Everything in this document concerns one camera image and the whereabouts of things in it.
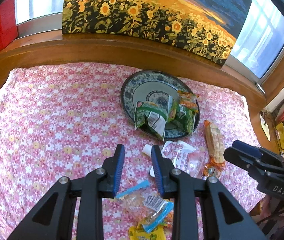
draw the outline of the yellow paper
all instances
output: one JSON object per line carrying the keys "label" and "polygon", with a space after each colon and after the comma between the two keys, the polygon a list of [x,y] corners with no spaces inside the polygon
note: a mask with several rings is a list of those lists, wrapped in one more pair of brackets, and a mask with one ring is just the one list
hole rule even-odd
{"label": "yellow paper", "polygon": [[283,122],[280,122],[276,127],[277,130],[277,141],[282,150],[282,155],[284,157],[284,125]]}
{"label": "yellow paper", "polygon": [[261,126],[262,126],[262,129],[263,129],[263,131],[264,131],[266,137],[268,138],[268,140],[271,141],[270,136],[269,136],[269,126],[267,125],[266,122],[265,122],[266,125],[264,125],[263,116],[260,115],[260,118],[261,118]]}
{"label": "yellow paper", "polygon": [[166,240],[162,226],[157,226],[151,233],[146,233],[142,226],[129,228],[130,240]]}

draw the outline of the cable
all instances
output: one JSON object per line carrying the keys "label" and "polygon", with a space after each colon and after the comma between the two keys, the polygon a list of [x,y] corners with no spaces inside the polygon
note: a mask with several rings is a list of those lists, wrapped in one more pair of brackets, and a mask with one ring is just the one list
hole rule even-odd
{"label": "cable", "polygon": [[[266,126],[266,115],[267,115],[267,110],[268,110],[268,103],[267,103],[267,99],[266,99],[266,95],[264,95],[264,98],[265,98],[265,102],[266,102],[266,111],[264,112],[263,114],[263,122],[264,122],[264,126]],[[282,153],[282,151],[284,151],[284,149],[282,148],[282,145],[281,143],[278,143],[278,140],[277,140],[277,135],[276,135],[276,132],[275,132],[275,126],[274,126],[274,123],[273,123],[273,120],[271,118],[268,118],[271,123],[272,123],[272,130],[274,132],[274,135],[275,135],[275,141],[276,141],[276,144],[277,144],[277,147],[278,147],[278,150],[280,152],[280,154]]]}
{"label": "cable", "polygon": [[270,216],[263,218],[262,220],[258,221],[256,224],[259,226],[259,225],[262,224],[264,221],[269,220],[269,219],[271,219],[271,218],[273,218],[273,217],[279,216],[279,215],[281,215],[281,214],[283,214],[283,213],[284,213],[284,209],[283,209],[282,211],[275,212],[275,213],[271,214]]}

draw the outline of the food wrapper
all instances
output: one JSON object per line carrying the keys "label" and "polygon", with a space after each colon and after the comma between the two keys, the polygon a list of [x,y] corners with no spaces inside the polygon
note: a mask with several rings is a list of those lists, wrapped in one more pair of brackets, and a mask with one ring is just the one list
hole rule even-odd
{"label": "food wrapper", "polygon": [[146,124],[151,132],[162,141],[165,136],[167,111],[153,102],[137,102],[134,113],[135,129]]}
{"label": "food wrapper", "polygon": [[209,155],[213,158],[215,163],[222,164],[225,162],[224,151],[225,145],[223,143],[223,138],[221,132],[216,124],[204,121],[205,127],[205,140],[208,146]]}
{"label": "food wrapper", "polygon": [[166,240],[165,233],[162,226],[157,226],[150,233],[144,231],[143,227],[129,228],[130,240]]}
{"label": "food wrapper", "polygon": [[174,206],[173,202],[162,199],[153,191],[147,180],[119,193],[116,198],[147,233],[163,223],[164,218],[169,215]]}
{"label": "food wrapper", "polygon": [[184,92],[178,90],[178,94],[180,97],[180,104],[191,109],[193,112],[198,113],[198,105],[197,100],[200,100],[200,95]]}
{"label": "food wrapper", "polygon": [[215,124],[205,120],[204,127],[205,140],[210,156],[209,162],[204,166],[204,175],[207,177],[215,176],[219,178],[221,172],[225,168],[225,145],[223,143],[221,132]]}
{"label": "food wrapper", "polygon": [[191,177],[199,178],[204,163],[204,155],[184,141],[167,141],[162,149],[162,154],[173,161],[178,168]]}
{"label": "food wrapper", "polygon": [[175,119],[172,121],[172,123],[182,131],[191,135],[194,130],[194,122],[195,113],[191,109],[181,104],[177,105]]}

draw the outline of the metal screw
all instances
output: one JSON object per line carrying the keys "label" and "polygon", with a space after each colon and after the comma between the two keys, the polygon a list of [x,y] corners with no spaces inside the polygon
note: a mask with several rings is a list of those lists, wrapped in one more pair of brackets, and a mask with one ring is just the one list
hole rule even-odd
{"label": "metal screw", "polygon": [[181,174],[181,170],[180,170],[180,169],[173,169],[173,170],[172,170],[172,173],[173,173],[174,175],[180,175],[180,174]]}
{"label": "metal screw", "polygon": [[60,182],[61,184],[66,184],[68,181],[69,181],[69,178],[68,178],[68,177],[61,177],[61,178],[59,179],[59,182]]}
{"label": "metal screw", "polygon": [[216,183],[216,182],[217,182],[217,178],[214,177],[214,176],[210,176],[210,177],[208,178],[208,180],[209,180],[209,182],[211,182],[211,183]]}
{"label": "metal screw", "polygon": [[102,175],[102,174],[105,173],[105,169],[104,168],[98,168],[95,172],[99,175]]}

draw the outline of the window frame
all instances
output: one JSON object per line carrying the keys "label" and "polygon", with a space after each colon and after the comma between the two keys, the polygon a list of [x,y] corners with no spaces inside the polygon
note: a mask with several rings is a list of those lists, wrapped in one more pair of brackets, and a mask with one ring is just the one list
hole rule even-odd
{"label": "window frame", "polygon": [[258,78],[249,68],[247,68],[242,62],[240,62],[237,58],[235,58],[231,54],[227,58],[225,65],[239,72],[241,75],[245,76],[253,83],[258,83],[259,85],[263,85],[263,83],[267,80],[269,75],[278,66],[283,56],[284,56],[284,44],[282,46],[282,49],[280,50],[280,52],[277,54],[276,58],[274,59],[273,63],[268,68],[268,70],[265,72],[262,78]]}

